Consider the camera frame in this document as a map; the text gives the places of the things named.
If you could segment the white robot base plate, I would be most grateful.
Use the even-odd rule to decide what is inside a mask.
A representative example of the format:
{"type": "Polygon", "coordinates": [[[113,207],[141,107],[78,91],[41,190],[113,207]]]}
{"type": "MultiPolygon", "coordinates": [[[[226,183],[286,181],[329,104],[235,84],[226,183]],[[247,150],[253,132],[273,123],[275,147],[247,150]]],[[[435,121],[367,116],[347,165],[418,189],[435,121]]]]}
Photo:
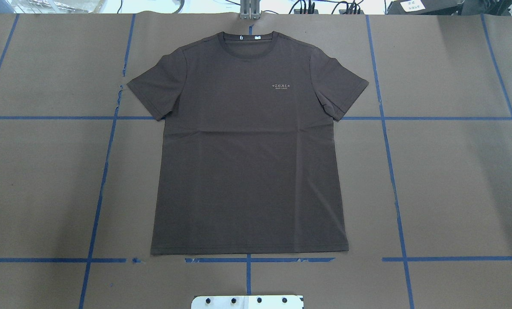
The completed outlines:
{"type": "Polygon", "coordinates": [[[304,309],[299,295],[223,295],[200,296],[191,302],[192,309],[304,309]]]}

